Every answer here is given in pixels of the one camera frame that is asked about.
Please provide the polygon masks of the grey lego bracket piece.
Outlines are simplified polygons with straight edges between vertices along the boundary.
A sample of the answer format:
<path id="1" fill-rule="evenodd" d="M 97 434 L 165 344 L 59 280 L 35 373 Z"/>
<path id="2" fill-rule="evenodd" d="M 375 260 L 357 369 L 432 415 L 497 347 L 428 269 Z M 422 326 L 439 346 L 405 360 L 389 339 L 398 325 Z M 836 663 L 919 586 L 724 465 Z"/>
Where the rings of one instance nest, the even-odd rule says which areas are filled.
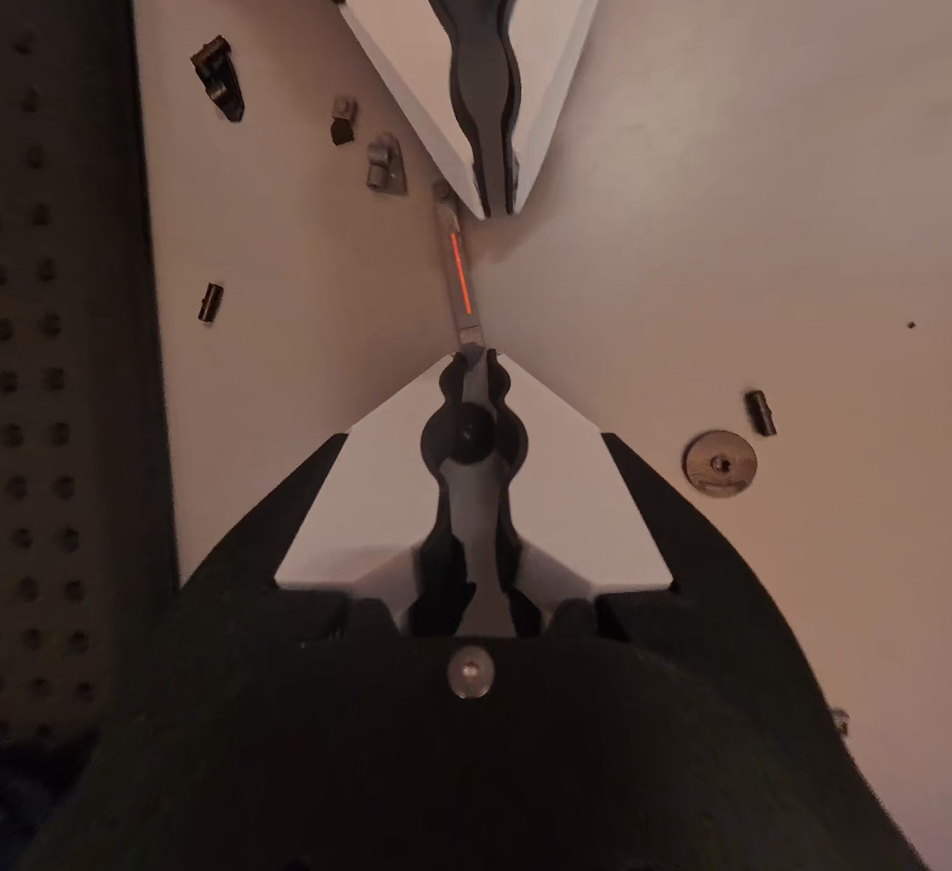
<path id="1" fill-rule="evenodd" d="M 366 154 L 366 187 L 380 194 L 406 196 L 408 184 L 399 140 L 383 131 L 367 145 Z"/>

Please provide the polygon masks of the black round lego disc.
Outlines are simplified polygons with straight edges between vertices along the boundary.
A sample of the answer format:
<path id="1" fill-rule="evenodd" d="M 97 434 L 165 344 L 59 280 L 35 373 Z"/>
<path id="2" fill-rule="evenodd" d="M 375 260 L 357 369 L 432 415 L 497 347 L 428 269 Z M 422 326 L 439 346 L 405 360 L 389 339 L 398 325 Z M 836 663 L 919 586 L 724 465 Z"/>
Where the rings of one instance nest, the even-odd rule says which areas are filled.
<path id="1" fill-rule="evenodd" d="M 687 482 L 713 499 L 735 497 L 753 484 L 758 458 L 753 446 L 729 430 L 709 430 L 684 449 L 682 469 Z"/>

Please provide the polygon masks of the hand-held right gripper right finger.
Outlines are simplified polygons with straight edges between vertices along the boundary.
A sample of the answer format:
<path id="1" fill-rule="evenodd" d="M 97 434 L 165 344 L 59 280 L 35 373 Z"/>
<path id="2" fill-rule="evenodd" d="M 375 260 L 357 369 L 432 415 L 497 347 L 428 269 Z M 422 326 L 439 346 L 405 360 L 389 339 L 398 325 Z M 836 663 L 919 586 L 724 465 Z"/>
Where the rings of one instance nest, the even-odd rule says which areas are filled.
<path id="1" fill-rule="evenodd" d="M 672 574 L 597 425 L 508 356 L 485 357 L 503 461 L 495 563 L 517 637 L 562 603 L 667 590 Z"/>

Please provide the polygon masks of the large black lego piece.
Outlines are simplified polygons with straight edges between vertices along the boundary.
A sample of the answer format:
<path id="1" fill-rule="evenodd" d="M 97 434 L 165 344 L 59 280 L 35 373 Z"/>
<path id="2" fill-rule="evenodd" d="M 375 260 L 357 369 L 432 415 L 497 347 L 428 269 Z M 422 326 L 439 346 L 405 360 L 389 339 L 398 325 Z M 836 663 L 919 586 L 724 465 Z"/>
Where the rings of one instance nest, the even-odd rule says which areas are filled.
<path id="1" fill-rule="evenodd" d="M 244 97 L 232 62 L 232 47 L 223 35 L 203 45 L 190 61 L 208 98 L 231 123 L 244 118 Z"/>

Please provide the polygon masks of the long grey orange-striped lego piece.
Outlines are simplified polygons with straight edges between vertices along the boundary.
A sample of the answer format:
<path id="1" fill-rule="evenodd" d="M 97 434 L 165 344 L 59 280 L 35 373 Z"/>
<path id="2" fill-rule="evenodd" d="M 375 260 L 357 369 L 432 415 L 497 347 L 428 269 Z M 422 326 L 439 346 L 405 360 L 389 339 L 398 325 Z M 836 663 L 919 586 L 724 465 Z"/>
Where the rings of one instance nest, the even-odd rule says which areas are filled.
<path id="1" fill-rule="evenodd" d="M 446 277 L 453 329 L 469 366 L 476 366 L 486 350 L 477 300 L 472 287 L 459 209 L 460 201 L 444 179 L 432 187 L 439 255 Z"/>

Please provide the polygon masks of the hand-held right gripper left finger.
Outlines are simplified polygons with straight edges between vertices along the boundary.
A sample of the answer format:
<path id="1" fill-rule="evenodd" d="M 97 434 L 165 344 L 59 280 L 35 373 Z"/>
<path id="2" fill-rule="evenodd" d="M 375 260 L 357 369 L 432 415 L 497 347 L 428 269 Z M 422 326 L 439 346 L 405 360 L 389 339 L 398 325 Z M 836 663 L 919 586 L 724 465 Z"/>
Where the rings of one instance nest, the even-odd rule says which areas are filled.
<path id="1" fill-rule="evenodd" d="M 475 583 L 443 466 L 468 369 L 449 355 L 352 426 L 276 572 L 280 588 L 379 600 L 417 637 L 457 633 Z"/>

